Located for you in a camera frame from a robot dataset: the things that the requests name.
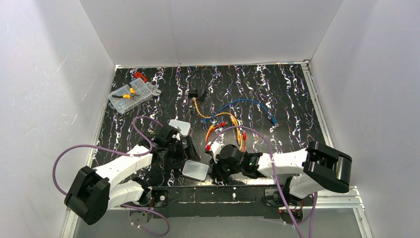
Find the white panel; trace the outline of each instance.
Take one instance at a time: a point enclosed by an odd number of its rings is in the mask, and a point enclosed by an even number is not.
[[[420,1],[345,0],[313,61],[374,237],[418,237]],[[410,204],[401,209],[398,204]]]
[[[186,65],[312,58],[342,0],[173,0]]]
[[[176,65],[169,0],[80,0],[114,64]]]
[[[66,207],[56,157],[92,144],[114,75],[77,0],[0,3],[0,237],[57,238]],[[63,157],[68,190],[89,150]]]
[[[310,59],[342,0],[81,0],[115,64]]]

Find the plastic storage box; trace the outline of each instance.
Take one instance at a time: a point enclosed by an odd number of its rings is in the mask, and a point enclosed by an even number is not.
[[[141,78],[134,79],[130,82],[133,86],[133,89],[136,91],[136,96],[134,98],[114,98],[113,95],[125,95],[130,93],[130,86],[128,84],[120,87],[119,89],[108,94],[108,98],[111,101],[112,106],[117,109],[120,114],[124,114],[127,111],[135,108],[140,105],[142,102],[147,101],[152,97],[152,91],[150,88],[143,82]]]

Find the marbled black surface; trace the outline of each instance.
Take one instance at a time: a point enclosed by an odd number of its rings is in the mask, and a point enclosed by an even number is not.
[[[129,151],[140,139],[131,125],[136,116],[151,116],[161,123],[177,119],[191,124],[191,137],[201,157],[201,163],[208,164],[210,156],[204,150],[205,136],[211,122],[200,122],[202,118],[196,112],[194,102],[186,94],[192,89],[198,89],[199,92],[206,89],[208,92],[206,99],[199,103],[200,111],[205,116],[214,114],[237,99],[247,98],[263,103],[277,120],[278,126],[270,122],[266,112],[257,104],[241,102],[224,111],[234,114],[240,124],[254,128],[269,138],[275,153],[305,148],[313,140],[324,141],[302,68],[298,64],[118,69],[111,90],[133,80],[137,71],[143,73],[153,84],[159,85],[161,96],[152,98],[123,115],[108,105],[98,140],[99,146]],[[218,116],[212,121],[227,121],[231,125],[228,116]],[[154,123],[146,119],[139,120],[137,125],[145,135],[157,129]],[[250,132],[247,135],[248,150],[268,152],[267,145],[261,138]],[[236,144],[236,133],[232,130],[217,140],[223,144]],[[106,164],[116,157],[111,153],[97,151],[92,166]],[[164,161],[143,168],[132,176],[140,176],[152,186],[215,185],[209,176],[205,182],[184,178],[180,170],[169,168]],[[232,179],[218,184],[273,184],[273,180],[234,175]]]

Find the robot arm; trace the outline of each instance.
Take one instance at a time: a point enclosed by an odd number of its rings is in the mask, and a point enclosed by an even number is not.
[[[269,154],[242,153],[234,145],[222,148],[217,142],[209,148],[209,153],[213,156],[212,178],[224,180],[239,172],[253,179],[273,175]],[[334,148],[311,142],[306,149],[274,154],[273,160],[277,174],[299,174],[288,178],[283,189],[293,200],[323,189],[349,191],[352,158]]]
[[[168,161],[173,168],[183,165],[187,159],[199,161],[200,157],[189,132],[189,123],[171,120],[151,138],[153,147],[149,154],[140,157],[120,156],[93,169],[83,167],[73,181],[64,204],[91,225],[108,209],[139,201],[145,191],[151,190],[147,182],[134,178],[120,183],[139,169],[152,164],[158,157]],[[148,151],[149,144],[140,141],[128,154],[143,154]]]
[[[144,146],[136,145],[128,153],[147,151]],[[152,154],[147,154],[141,157],[121,156],[94,169],[85,166],[78,172],[64,203],[88,225],[94,224],[108,209],[140,200],[148,189],[141,185],[141,181],[119,183],[151,163]]]

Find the pliers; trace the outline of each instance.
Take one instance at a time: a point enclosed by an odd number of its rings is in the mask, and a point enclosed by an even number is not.
[[[134,90],[133,85],[131,85],[131,83],[128,83],[128,85],[130,86],[130,94],[124,94],[124,95],[113,95],[113,98],[131,98],[133,100],[134,97],[140,97],[140,95],[136,94],[136,90]]]

